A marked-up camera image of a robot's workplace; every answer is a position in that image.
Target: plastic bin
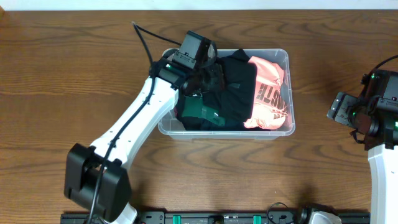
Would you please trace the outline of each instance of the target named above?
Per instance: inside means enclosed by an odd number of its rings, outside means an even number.
[[[231,55],[236,49],[218,50],[219,57]],[[295,130],[292,84],[290,83],[289,56],[282,49],[245,49],[246,54],[264,58],[278,63],[285,71],[284,82],[280,88],[280,95],[287,105],[288,117],[279,128],[271,131],[186,131],[182,123],[175,118],[174,111],[169,111],[159,122],[159,131],[174,139],[261,139],[273,140],[281,136],[291,135]]]

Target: wooden table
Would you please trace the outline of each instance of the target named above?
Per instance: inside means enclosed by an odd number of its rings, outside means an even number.
[[[0,21],[1,223],[57,223],[84,211],[63,196],[65,160],[131,104],[149,63],[130,22],[219,49],[285,49],[297,129],[275,141],[174,141],[152,132],[129,171],[132,204],[265,210],[274,202],[370,209],[367,153],[326,118],[339,91],[398,53],[397,11],[6,12]],[[145,35],[155,59],[172,44]],[[386,68],[398,70],[396,62]]]

